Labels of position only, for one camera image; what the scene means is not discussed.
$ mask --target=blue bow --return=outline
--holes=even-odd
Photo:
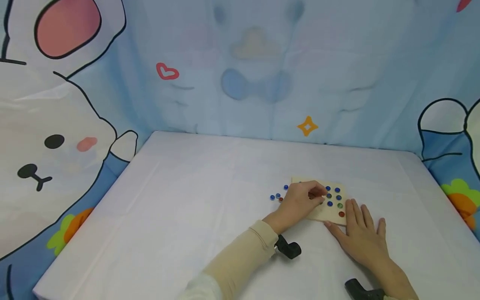
[[[226,69],[221,78],[222,89],[227,96],[235,100],[244,100],[249,96],[258,96],[266,102],[276,103],[285,99],[292,86],[292,79],[285,71],[279,71],[272,77],[250,83],[235,69]]]

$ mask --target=beige sleeve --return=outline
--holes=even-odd
[[[223,249],[204,269],[222,290],[223,300],[231,300],[250,275],[275,253],[278,235],[270,225],[257,221]]]
[[[384,296],[384,300],[397,300],[397,299],[389,296]]]

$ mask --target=orange star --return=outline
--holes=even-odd
[[[312,121],[312,117],[310,116],[307,116],[307,118],[305,119],[305,122],[303,122],[297,127],[303,131],[303,135],[305,136],[308,136],[312,131],[314,131],[315,129],[318,129],[317,124],[315,124]]]

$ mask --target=red heart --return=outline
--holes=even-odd
[[[462,10],[464,10],[467,7],[467,5],[470,4],[470,2],[472,2],[472,0],[460,0],[460,3],[456,8],[456,12],[461,12]]]
[[[160,76],[160,78],[163,80],[177,79],[180,76],[180,73],[177,69],[169,68],[166,66],[166,64],[162,62],[156,64],[156,72],[158,73],[158,76]]]

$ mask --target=pink ear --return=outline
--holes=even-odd
[[[36,44],[47,57],[66,57],[95,37],[101,21],[94,0],[54,0],[37,18]]]
[[[467,7],[467,5],[470,4],[470,2],[472,2],[472,0],[460,0],[460,3],[456,8],[456,12],[461,12],[462,10],[464,10]]]

